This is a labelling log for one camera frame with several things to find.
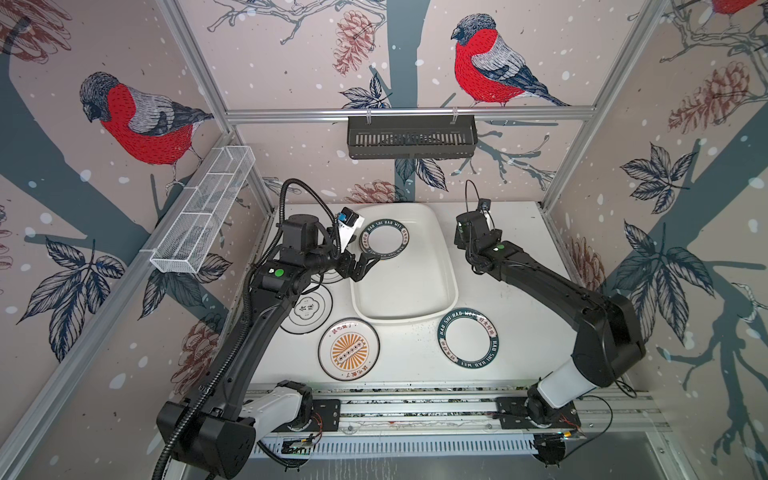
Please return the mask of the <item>white plastic bin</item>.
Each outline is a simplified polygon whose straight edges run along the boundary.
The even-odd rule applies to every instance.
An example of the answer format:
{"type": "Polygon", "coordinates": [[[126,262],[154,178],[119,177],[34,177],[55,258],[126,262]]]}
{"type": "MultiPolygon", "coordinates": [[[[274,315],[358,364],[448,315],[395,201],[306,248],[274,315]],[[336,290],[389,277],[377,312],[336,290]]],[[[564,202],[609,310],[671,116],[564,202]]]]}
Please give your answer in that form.
{"type": "Polygon", "coordinates": [[[389,203],[359,211],[364,224],[355,253],[364,253],[359,240],[365,226],[394,219],[410,233],[408,247],[397,257],[380,260],[363,280],[351,284],[352,305],[362,319],[374,324],[412,323],[448,313],[459,298],[448,246],[433,209],[418,203],[389,203]]]}

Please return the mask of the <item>green rim plate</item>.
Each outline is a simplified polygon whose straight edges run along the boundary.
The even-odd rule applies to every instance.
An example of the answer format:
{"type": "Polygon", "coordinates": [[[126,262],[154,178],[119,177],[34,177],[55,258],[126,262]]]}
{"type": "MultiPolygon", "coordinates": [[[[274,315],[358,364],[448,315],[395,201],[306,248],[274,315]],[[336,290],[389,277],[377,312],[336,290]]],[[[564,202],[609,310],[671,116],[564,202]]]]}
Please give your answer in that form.
{"type": "Polygon", "coordinates": [[[471,308],[458,308],[443,316],[436,337],[443,355],[464,369],[487,367],[500,349],[495,325],[486,315],[471,308]]]}
{"type": "Polygon", "coordinates": [[[394,219],[378,219],[362,230],[359,247],[362,252],[389,260],[400,255],[410,241],[407,227],[394,219]]]}

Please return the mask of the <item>white mesh wall shelf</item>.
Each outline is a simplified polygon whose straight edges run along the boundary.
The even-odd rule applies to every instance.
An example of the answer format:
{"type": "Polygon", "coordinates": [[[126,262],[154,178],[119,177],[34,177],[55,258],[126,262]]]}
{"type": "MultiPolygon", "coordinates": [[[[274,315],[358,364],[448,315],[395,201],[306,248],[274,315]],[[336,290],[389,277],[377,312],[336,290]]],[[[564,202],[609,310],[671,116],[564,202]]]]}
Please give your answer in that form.
{"type": "Polygon", "coordinates": [[[200,272],[255,162],[247,146],[225,146],[212,154],[212,163],[150,257],[162,273],[200,272]]]}

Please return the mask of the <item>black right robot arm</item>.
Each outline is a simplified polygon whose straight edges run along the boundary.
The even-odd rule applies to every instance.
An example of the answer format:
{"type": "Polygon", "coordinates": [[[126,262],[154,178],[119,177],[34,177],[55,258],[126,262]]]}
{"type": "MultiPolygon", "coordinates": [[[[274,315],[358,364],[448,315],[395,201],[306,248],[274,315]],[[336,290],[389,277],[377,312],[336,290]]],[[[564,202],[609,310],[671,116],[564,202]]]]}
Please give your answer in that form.
{"type": "Polygon", "coordinates": [[[545,267],[488,226],[481,199],[456,217],[454,245],[477,275],[516,287],[561,317],[576,333],[568,361],[528,389],[526,413],[539,427],[557,420],[573,400],[609,387],[646,355],[632,302],[582,287],[545,267]]]}

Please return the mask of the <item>orange sunburst plate front left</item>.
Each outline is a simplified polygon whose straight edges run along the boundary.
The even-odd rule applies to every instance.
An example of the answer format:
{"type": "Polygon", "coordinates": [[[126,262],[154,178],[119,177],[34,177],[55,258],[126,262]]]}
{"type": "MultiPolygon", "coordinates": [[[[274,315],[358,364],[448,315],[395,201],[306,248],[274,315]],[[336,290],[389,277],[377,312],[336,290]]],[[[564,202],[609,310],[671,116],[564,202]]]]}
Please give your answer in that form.
{"type": "Polygon", "coordinates": [[[381,345],[377,331],[359,318],[339,320],[323,333],[318,362],[330,378],[350,382],[363,378],[376,365],[381,345]]]}

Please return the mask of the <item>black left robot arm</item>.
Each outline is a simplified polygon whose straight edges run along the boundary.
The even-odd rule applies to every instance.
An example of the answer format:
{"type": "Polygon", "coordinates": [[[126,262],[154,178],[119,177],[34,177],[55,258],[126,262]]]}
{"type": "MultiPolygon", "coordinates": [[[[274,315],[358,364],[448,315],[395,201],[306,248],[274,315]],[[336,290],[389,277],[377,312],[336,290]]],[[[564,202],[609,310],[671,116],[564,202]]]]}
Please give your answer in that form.
{"type": "Polygon", "coordinates": [[[346,246],[363,218],[349,208],[330,226],[309,214],[294,214],[278,224],[263,257],[243,285],[243,308],[224,346],[193,390],[180,402],[168,401],[157,416],[164,441],[153,478],[161,479],[171,460],[232,479],[264,436],[283,425],[305,426],[313,414],[312,390],[295,381],[278,383],[242,416],[245,395],[269,343],[312,279],[333,270],[362,280],[378,263],[376,254],[355,255],[346,246]]]}

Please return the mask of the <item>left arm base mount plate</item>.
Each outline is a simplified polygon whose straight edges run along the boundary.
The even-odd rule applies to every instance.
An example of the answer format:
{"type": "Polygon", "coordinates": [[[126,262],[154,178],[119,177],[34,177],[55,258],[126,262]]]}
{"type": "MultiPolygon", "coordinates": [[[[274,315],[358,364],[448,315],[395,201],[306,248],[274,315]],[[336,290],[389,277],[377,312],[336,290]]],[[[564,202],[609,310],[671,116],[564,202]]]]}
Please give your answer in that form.
{"type": "Polygon", "coordinates": [[[283,424],[274,429],[276,433],[319,433],[337,432],[340,424],[341,401],[338,399],[320,399],[313,401],[313,413],[307,424],[291,427],[283,424]]]}

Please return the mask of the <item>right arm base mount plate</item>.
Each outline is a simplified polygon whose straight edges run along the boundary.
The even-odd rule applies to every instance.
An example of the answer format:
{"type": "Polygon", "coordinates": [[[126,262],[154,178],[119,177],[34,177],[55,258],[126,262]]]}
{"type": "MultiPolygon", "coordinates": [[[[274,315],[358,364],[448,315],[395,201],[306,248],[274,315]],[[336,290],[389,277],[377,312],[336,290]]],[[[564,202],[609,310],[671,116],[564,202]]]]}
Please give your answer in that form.
{"type": "Polygon", "coordinates": [[[500,421],[503,429],[570,429],[581,428],[575,405],[570,402],[560,408],[552,408],[544,401],[528,397],[497,397],[493,419],[500,421]]]}

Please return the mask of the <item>aluminium rail base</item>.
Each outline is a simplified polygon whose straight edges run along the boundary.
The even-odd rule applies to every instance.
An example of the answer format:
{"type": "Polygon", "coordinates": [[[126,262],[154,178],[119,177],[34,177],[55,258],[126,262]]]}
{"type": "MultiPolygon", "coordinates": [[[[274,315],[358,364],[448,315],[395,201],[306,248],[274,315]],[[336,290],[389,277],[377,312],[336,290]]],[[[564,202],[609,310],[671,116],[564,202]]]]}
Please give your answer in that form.
{"type": "Polygon", "coordinates": [[[469,433],[560,433],[583,437],[603,430],[610,433],[672,430],[652,396],[646,392],[629,397],[615,387],[593,391],[573,401],[581,428],[503,429],[497,419],[497,397],[525,397],[511,385],[436,387],[427,385],[316,384],[313,397],[341,401],[336,434],[405,435],[469,433]]]}

